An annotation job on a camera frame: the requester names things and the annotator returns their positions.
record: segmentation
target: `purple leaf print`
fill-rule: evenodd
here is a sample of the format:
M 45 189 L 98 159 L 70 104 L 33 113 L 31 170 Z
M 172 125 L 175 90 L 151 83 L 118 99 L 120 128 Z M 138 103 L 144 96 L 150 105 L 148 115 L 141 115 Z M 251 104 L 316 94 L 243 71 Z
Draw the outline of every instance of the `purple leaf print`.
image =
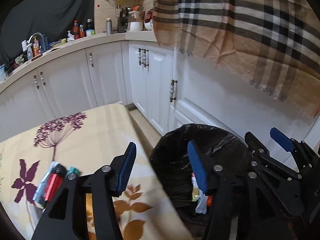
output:
M 53 147 L 52 161 L 55 160 L 56 147 L 67 138 L 74 130 L 82 127 L 82 120 L 86 119 L 85 113 L 71 114 L 66 117 L 60 117 L 45 123 L 37 130 L 36 137 L 33 141 L 33 146 L 38 145 L 42 148 Z
M 26 182 L 32 182 L 32 180 L 34 179 L 39 161 L 37 161 L 31 165 L 31 168 L 27 172 L 27 176 L 26 176 L 26 162 L 25 162 L 25 160 L 20 159 L 19 161 L 20 161 L 20 178 L 15 179 L 14 183 L 11 186 L 12 188 L 19 189 L 19 191 L 13 201 L 15 203 L 19 203 L 22 196 L 23 196 L 23 192 L 25 190 L 27 200 L 31 204 L 34 204 L 34 201 L 32 198 L 33 198 L 33 195 L 35 194 L 37 187 L 35 185 L 33 185 L 32 183 L 26 183 Z

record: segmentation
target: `silver thermos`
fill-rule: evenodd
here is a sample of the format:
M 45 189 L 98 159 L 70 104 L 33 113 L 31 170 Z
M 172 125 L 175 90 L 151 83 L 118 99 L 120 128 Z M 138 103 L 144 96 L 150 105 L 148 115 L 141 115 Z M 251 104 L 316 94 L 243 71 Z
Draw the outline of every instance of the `silver thermos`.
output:
M 112 21 L 111 18 L 107 18 L 106 21 L 106 34 L 111 35 L 112 34 Z

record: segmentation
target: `trash can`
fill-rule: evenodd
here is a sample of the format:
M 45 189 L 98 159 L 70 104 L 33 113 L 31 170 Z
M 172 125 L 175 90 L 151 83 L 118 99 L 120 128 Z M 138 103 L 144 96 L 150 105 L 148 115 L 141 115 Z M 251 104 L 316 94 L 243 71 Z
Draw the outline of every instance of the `trash can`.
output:
M 195 214 L 191 208 L 192 168 L 187 152 L 191 140 L 195 140 L 200 151 L 211 156 L 231 174 L 245 175 L 253 158 L 246 144 L 237 136 L 203 124 L 185 124 L 164 135 L 153 149 L 150 161 L 163 189 L 193 236 L 202 237 L 210 211 L 200 215 Z

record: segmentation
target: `red lighter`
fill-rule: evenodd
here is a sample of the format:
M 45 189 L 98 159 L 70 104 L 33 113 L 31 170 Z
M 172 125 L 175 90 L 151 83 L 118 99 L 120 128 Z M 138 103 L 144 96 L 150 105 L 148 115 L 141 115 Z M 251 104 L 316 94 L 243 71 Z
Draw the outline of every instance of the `red lighter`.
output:
M 64 178 L 67 174 L 67 170 L 61 164 L 58 164 L 50 173 L 47 187 L 44 192 L 44 200 L 51 201 L 54 193 L 61 186 Z

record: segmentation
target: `countertop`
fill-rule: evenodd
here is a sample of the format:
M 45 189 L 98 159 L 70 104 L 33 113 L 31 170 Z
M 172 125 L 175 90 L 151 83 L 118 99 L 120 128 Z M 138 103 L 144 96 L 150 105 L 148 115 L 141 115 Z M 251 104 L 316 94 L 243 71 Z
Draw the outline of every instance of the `countertop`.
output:
M 0 85 L 0 93 L 5 90 L 8 86 L 10 86 L 13 82 L 17 81 L 23 75 L 27 74 L 28 72 L 36 69 L 37 67 L 54 60 L 58 57 L 62 57 L 66 54 L 89 48 L 92 46 L 97 46 L 100 44 L 115 42 L 115 41 L 148 41 L 148 42 L 156 42 L 156 37 L 153 31 L 141 31 L 141 32 L 134 32 L 134 33 L 117 33 L 112 35 L 106 35 L 105 33 L 99 33 L 93 36 L 84 37 L 79 40 L 70 41 L 65 44 L 60 45 L 58 48 L 42 57 L 31 61 L 28 60 L 21 66 L 17 67 L 13 72 L 12 75 L 7 78 L 1 85 Z

